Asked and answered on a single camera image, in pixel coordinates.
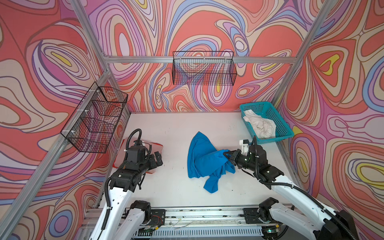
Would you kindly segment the aluminium horizontal frame bar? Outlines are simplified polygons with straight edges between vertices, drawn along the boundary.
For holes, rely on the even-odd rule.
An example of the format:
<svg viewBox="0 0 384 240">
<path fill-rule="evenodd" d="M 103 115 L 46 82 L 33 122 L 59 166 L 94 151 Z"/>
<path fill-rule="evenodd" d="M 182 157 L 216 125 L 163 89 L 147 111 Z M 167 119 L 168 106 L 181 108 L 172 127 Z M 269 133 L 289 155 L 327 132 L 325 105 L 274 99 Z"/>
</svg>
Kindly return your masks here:
<svg viewBox="0 0 384 240">
<path fill-rule="evenodd" d="M 161 63 L 169 64 L 174 59 L 190 59 L 190 60 L 230 60 L 232 59 L 235 64 L 260 64 L 260 63 L 277 63 L 277 64 L 293 64 L 298 58 L 296 57 L 149 57 L 149 56 L 120 56 L 112 57 L 106 56 L 104 60 L 106 63 Z"/>
</svg>

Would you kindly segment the white crumpled t shirt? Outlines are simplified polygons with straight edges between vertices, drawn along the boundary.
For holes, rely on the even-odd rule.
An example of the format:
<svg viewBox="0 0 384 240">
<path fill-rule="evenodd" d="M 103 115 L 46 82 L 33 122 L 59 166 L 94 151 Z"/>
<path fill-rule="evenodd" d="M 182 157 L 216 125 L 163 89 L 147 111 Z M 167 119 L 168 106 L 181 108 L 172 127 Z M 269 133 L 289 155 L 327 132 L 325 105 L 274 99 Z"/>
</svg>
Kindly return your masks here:
<svg viewBox="0 0 384 240">
<path fill-rule="evenodd" d="M 252 110 L 244 111 L 243 119 L 250 123 L 256 136 L 261 139 L 272 139 L 276 137 L 276 124 L 273 120 L 266 119 L 255 114 Z"/>
</svg>

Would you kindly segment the aluminium right frame post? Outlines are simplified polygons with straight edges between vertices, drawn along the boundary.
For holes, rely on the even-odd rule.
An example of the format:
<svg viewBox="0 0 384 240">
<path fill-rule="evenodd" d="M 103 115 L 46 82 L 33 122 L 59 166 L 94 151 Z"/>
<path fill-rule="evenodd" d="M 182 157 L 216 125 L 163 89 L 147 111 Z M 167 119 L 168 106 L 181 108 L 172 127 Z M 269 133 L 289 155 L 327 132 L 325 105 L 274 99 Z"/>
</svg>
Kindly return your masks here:
<svg viewBox="0 0 384 240">
<path fill-rule="evenodd" d="M 323 23 L 325 22 L 327 16 L 331 12 L 332 8 L 335 6 L 335 4 L 338 1 L 331 1 L 326 0 L 323 2 L 323 5 L 321 6 L 318 15 L 315 17 L 313 24 L 311 25 L 306 37 L 304 38 L 299 51 L 295 57 L 295 61 L 291 66 L 289 67 L 287 73 L 285 74 L 282 82 L 278 86 L 274 98 L 272 99 L 271 103 L 274 105 L 274 107 L 277 109 L 279 102 L 281 101 L 284 92 L 289 85 L 290 80 L 293 78 L 294 73 L 299 68 L 302 60 L 304 59 L 305 53 L 309 49 L 311 43 L 314 41 L 317 33 L 320 31 Z"/>
</svg>

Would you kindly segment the teal plastic basket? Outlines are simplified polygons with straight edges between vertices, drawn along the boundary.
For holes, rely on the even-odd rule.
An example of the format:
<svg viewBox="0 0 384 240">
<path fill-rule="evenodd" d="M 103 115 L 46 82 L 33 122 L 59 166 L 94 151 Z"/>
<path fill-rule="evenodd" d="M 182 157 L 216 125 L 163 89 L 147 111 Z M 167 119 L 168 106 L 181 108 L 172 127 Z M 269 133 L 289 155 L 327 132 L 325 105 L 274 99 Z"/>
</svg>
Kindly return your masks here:
<svg viewBox="0 0 384 240">
<path fill-rule="evenodd" d="M 259 145 L 294 136 L 290 126 L 269 102 L 242 104 L 240 110 L 251 137 L 257 137 Z"/>
</svg>

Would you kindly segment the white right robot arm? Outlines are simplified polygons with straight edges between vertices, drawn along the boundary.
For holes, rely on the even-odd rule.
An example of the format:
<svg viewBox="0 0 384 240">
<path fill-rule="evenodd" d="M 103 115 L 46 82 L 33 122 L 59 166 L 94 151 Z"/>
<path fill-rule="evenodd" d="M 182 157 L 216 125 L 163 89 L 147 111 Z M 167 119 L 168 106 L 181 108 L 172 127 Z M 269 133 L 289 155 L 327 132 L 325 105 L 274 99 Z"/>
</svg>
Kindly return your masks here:
<svg viewBox="0 0 384 240">
<path fill-rule="evenodd" d="M 256 178 L 288 200 L 298 211 L 281 204 L 272 197 L 259 204 L 258 210 L 248 218 L 260 223 L 282 223 L 308 240 L 357 240 L 353 217 L 346 211 L 337 211 L 297 186 L 278 168 L 269 164 L 267 153 L 258 145 L 257 138 L 243 140 L 240 149 L 223 153 L 229 162 L 244 173 Z"/>
</svg>

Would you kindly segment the pink folded t shirt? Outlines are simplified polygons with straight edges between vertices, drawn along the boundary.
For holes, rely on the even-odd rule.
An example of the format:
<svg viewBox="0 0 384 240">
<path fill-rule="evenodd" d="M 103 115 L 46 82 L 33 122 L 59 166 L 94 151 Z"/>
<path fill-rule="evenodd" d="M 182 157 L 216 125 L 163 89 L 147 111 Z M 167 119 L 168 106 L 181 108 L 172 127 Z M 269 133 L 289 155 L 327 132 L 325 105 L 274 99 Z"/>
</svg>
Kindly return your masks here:
<svg viewBox="0 0 384 240">
<path fill-rule="evenodd" d="M 161 145 L 159 143 L 148 142 L 148 141 L 143 141 L 143 144 L 148 149 L 152 149 L 151 150 L 151 155 L 153 155 L 154 158 L 156 159 L 156 162 L 158 162 L 158 157 L 156 156 L 156 152 L 158 152 L 161 155 L 162 150 L 163 150 L 163 145 Z"/>
</svg>

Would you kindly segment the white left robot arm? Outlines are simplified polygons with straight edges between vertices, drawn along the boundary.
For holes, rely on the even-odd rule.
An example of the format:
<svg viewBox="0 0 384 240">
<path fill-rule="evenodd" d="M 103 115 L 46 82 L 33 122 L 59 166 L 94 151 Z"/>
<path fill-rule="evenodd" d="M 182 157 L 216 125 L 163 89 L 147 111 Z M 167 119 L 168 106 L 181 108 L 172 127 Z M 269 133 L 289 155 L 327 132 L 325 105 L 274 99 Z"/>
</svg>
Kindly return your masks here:
<svg viewBox="0 0 384 240">
<path fill-rule="evenodd" d="M 106 203 L 90 240 L 130 240 L 140 227 L 151 221 L 151 204 L 136 200 L 121 223 L 130 198 L 136 189 L 142 188 L 147 172 L 163 165 L 162 155 L 153 153 L 152 145 L 143 143 L 141 137 L 141 129 L 131 132 L 122 164 L 105 182 Z"/>
</svg>

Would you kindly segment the aluminium corner frame post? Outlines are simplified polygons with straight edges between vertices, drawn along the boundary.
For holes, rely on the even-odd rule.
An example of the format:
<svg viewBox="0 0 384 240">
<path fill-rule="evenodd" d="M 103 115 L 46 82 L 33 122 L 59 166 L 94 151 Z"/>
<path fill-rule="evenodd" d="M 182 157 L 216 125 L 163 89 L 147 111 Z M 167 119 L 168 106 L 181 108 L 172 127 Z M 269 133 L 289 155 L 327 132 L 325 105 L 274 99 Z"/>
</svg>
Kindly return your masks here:
<svg viewBox="0 0 384 240">
<path fill-rule="evenodd" d="M 70 1 L 70 3 L 85 32 L 85 37 L 87 38 L 87 41 L 89 42 L 90 47 L 94 51 L 99 65 L 103 70 L 102 75 L 97 80 L 97 84 L 100 87 L 109 84 L 111 87 L 121 90 L 115 76 L 111 71 L 110 65 L 106 62 L 106 56 L 100 46 L 96 34 L 94 33 L 89 16 L 85 11 L 85 7 L 82 5 L 81 1 L 78 0 L 72 0 Z"/>
</svg>

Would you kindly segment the blue t shirt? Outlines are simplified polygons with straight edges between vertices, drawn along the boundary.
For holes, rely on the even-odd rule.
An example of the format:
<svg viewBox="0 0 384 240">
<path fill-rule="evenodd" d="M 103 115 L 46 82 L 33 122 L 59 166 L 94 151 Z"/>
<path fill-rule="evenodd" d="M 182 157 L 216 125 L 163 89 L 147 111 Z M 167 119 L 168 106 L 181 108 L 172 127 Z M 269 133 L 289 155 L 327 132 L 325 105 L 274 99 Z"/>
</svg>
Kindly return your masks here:
<svg viewBox="0 0 384 240">
<path fill-rule="evenodd" d="M 219 189 L 221 176 L 226 173 L 234 174 L 235 166 L 224 156 L 228 150 L 217 150 L 209 138 L 201 132 L 193 137 L 187 158 L 188 177 L 208 177 L 204 189 L 213 194 Z"/>
</svg>

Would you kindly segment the aluminium left diagonal frame bar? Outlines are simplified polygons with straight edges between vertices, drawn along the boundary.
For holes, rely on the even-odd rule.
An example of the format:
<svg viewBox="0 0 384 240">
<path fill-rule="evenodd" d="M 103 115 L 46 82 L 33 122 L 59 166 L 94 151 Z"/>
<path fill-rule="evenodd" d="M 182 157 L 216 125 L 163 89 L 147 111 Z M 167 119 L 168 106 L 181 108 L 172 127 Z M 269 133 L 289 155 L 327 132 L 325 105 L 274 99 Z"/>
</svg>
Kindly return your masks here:
<svg viewBox="0 0 384 240">
<path fill-rule="evenodd" d="M 112 74 L 110 70 L 105 70 L 101 77 L 93 83 L 86 95 L 75 108 L 69 120 L 65 123 L 65 129 L 70 128 L 75 124 L 75 122 L 80 118 L 80 114 L 84 111 L 86 105 L 90 101 L 92 92 L 94 92 L 97 87 L 104 86 L 111 75 Z M 16 199 L 12 202 L 10 208 L 1 218 L 2 240 L 6 240 L 9 236 L 12 235 L 16 226 L 27 211 L 33 199 L 36 197 L 43 183 L 51 173 L 53 167 L 59 160 L 59 157 L 62 155 L 68 144 L 69 141 L 65 138 L 65 136 L 59 134 L 53 146 L 34 170 L 32 176 L 26 182 Z"/>
</svg>

